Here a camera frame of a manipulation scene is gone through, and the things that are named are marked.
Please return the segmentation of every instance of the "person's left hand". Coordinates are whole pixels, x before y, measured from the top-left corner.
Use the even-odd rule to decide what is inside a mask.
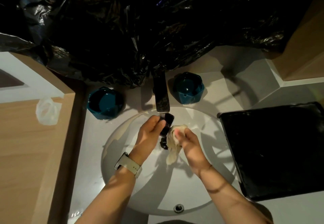
[[[142,165],[156,146],[160,132],[166,121],[158,116],[151,116],[140,128],[134,148],[128,155],[138,165]]]

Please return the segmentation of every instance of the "sink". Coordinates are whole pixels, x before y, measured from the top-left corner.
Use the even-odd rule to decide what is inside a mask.
[[[235,165],[220,121],[200,111],[186,107],[171,107],[175,116],[173,125],[186,124],[197,134],[203,152],[209,162],[230,182],[234,181]],[[114,166],[124,152],[135,145],[140,126],[151,116],[159,115],[156,110],[147,111],[125,121],[109,137],[101,158],[101,172],[105,183],[114,174]],[[184,206],[183,213],[198,210],[211,201],[200,179],[192,174],[183,150],[178,160],[167,166],[168,151],[156,148],[142,165],[128,207],[139,212],[171,216],[178,215],[174,207]]]

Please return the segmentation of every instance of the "wooden floor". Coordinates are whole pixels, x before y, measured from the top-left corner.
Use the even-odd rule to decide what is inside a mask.
[[[38,122],[38,100],[0,104],[0,223],[47,222],[73,106],[74,93],[62,103],[54,126]]]

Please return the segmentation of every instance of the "plastic bag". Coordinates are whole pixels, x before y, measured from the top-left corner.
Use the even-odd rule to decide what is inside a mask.
[[[56,125],[59,119],[62,104],[55,103],[51,98],[42,98],[36,105],[36,117],[40,124]]]
[[[283,51],[312,0],[0,0],[0,50],[64,76],[141,86],[215,46]]]

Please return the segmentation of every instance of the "beige cloth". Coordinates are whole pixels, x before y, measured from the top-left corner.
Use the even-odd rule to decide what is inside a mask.
[[[181,126],[172,126],[167,134],[167,147],[169,151],[169,155],[167,157],[167,165],[171,165],[176,162],[179,152],[181,151],[181,146],[179,144],[179,140],[174,134],[174,129],[177,128],[184,134],[184,130],[187,128],[187,125]]]

